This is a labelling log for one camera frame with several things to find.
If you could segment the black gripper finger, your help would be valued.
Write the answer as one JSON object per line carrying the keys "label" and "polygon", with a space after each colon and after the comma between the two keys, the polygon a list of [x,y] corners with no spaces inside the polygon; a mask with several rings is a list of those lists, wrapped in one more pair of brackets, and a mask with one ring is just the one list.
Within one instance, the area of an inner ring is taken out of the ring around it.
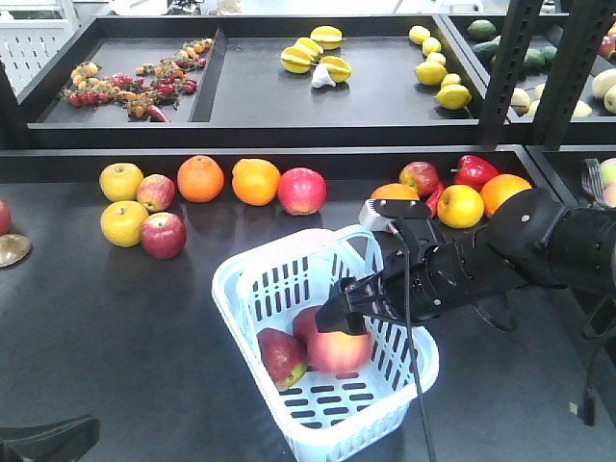
{"label": "black gripper finger", "polygon": [[26,427],[1,428],[2,461],[80,461],[99,441],[100,421],[82,416]]}

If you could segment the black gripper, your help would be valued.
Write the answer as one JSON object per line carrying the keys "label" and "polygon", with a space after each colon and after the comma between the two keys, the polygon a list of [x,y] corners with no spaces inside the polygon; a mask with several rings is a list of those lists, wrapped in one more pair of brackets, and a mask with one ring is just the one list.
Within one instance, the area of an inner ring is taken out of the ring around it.
{"label": "black gripper", "polygon": [[[494,296],[496,253],[480,231],[447,242],[429,218],[395,218],[388,228],[403,250],[386,260],[383,285],[390,303],[410,322],[426,322],[446,312],[471,306],[490,322],[485,301]],[[344,277],[329,291],[315,315],[319,332],[366,332],[365,318],[380,316],[380,292],[375,276]]]}

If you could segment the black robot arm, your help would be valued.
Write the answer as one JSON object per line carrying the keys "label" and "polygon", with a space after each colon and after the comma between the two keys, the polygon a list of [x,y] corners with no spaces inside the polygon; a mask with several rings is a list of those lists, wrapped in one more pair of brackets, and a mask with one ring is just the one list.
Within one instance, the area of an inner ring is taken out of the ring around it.
{"label": "black robot arm", "polygon": [[615,216],[572,208],[543,189],[514,194],[489,222],[444,240],[420,201],[371,199],[402,244],[382,269],[344,277],[316,314],[321,332],[365,332],[365,318],[422,325],[525,286],[615,294]]}

